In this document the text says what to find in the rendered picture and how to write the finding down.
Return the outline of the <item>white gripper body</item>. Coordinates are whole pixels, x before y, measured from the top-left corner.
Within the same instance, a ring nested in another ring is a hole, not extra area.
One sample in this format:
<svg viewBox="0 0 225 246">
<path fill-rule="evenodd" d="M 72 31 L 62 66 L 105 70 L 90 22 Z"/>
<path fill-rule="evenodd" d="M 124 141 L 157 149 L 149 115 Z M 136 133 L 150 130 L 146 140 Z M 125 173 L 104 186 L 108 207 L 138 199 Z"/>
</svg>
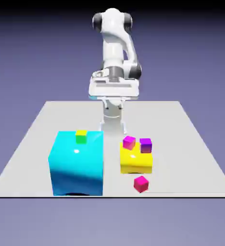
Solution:
<svg viewBox="0 0 225 246">
<path fill-rule="evenodd" d="M 92 77 L 88 94 L 92 98 L 137 98 L 139 81 L 137 79 L 119 78 L 119 82 L 110 82 L 108 77 Z"/>
</svg>

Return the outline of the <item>small magenta cube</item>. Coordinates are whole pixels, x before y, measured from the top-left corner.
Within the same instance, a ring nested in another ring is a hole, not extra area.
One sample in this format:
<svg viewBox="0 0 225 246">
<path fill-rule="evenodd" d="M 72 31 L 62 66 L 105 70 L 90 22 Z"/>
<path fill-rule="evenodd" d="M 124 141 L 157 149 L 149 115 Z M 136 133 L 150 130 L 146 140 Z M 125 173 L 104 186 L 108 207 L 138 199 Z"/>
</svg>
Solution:
<svg viewBox="0 0 225 246">
<path fill-rule="evenodd" d="M 132 150 L 136 145 L 136 138 L 132 136 L 125 136 L 123 139 L 123 148 Z"/>
</svg>

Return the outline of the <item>small green cube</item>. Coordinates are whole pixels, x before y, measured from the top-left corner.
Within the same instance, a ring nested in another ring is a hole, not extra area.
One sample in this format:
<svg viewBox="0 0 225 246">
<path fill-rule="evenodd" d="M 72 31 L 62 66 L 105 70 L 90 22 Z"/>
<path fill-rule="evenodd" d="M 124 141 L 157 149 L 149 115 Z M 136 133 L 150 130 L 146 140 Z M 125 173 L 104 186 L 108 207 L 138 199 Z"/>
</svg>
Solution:
<svg viewBox="0 0 225 246">
<path fill-rule="evenodd" d="M 87 130 L 77 130 L 75 133 L 75 141 L 77 144 L 86 144 Z"/>
</svg>

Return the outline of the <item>small purple cube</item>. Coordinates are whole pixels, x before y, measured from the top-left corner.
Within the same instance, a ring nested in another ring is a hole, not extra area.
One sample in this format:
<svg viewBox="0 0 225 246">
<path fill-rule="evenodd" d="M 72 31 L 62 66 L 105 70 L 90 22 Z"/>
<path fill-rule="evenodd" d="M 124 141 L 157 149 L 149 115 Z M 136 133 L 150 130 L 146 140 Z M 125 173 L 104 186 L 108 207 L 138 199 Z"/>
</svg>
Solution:
<svg viewBox="0 0 225 246">
<path fill-rule="evenodd" d="M 140 152 L 151 153 L 152 152 L 152 141 L 150 138 L 140 138 Z"/>
</svg>

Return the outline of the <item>small crimson cube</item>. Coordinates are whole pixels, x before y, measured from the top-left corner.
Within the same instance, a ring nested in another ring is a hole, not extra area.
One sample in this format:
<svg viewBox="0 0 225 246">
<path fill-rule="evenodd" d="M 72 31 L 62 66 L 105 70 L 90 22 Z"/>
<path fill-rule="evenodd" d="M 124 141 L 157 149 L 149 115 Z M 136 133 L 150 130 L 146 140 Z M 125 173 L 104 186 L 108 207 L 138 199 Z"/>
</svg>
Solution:
<svg viewBox="0 0 225 246">
<path fill-rule="evenodd" d="M 134 188 L 139 192 L 145 192 L 148 190 L 149 181 L 144 177 L 140 176 L 134 179 Z"/>
</svg>

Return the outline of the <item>large yellow box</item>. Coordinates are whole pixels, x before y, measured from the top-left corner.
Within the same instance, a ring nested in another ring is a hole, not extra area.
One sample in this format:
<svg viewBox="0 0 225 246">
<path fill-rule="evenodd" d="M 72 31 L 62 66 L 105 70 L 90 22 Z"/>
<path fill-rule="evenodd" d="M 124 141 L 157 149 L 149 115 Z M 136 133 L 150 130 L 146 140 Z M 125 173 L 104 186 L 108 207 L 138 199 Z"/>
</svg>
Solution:
<svg viewBox="0 0 225 246">
<path fill-rule="evenodd" d="M 141 153 L 140 143 L 132 150 L 123 147 L 120 144 L 120 172 L 126 173 L 152 173 L 153 156 L 152 153 Z"/>
</svg>

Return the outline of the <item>large cyan box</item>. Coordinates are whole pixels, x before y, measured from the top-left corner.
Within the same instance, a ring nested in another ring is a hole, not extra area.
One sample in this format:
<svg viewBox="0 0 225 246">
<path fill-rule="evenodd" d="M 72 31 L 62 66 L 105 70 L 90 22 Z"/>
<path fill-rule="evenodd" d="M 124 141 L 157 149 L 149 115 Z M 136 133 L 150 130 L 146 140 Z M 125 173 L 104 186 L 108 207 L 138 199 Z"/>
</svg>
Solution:
<svg viewBox="0 0 225 246">
<path fill-rule="evenodd" d="M 103 193 L 103 132 L 88 131 L 76 142 L 75 131 L 59 131 L 48 157 L 54 196 Z"/>
</svg>

